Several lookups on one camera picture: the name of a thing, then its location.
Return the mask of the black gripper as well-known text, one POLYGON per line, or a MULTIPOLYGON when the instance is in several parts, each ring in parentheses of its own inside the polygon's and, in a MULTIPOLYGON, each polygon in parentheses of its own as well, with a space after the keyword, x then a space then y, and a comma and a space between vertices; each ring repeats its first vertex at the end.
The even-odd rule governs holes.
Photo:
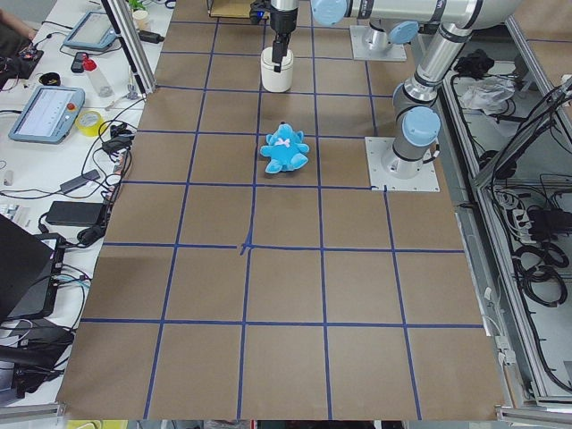
POLYGON ((270 25, 275 32, 272 46, 273 71, 282 71, 282 59, 286 56, 286 43, 297 26, 297 10, 288 11, 273 8, 270 11, 270 25))

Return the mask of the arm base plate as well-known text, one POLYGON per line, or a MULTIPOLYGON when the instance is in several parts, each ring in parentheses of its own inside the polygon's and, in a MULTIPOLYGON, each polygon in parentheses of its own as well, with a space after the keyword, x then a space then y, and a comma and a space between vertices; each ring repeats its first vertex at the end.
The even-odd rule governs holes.
POLYGON ((370 188, 379 191, 439 192, 440 186, 428 147, 421 160, 399 158, 393 151, 394 138, 366 137, 366 158, 370 188))
POLYGON ((392 43, 389 35, 369 26, 349 27, 353 59, 358 61, 405 62, 403 44, 392 43))

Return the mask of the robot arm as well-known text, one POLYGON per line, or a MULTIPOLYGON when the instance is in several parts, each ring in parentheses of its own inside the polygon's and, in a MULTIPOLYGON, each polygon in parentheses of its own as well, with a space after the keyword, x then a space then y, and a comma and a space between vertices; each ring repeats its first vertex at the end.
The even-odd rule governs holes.
POLYGON ((299 1, 272 0, 270 6, 270 26, 275 33, 272 46, 273 70, 282 71, 282 59, 287 55, 290 36, 297 26, 299 1))
POLYGON ((333 25, 346 17, 381 21, 437 22, 439 27, 415 73, 396 87, 392 103, 397 135, 381 157, 391 176, 409 180, 418 175, 424 155, 439 134, 442 122, 432 109, 437 89, 476 29, 505 21, 519 1, 313 1, 314 18, 333 25))

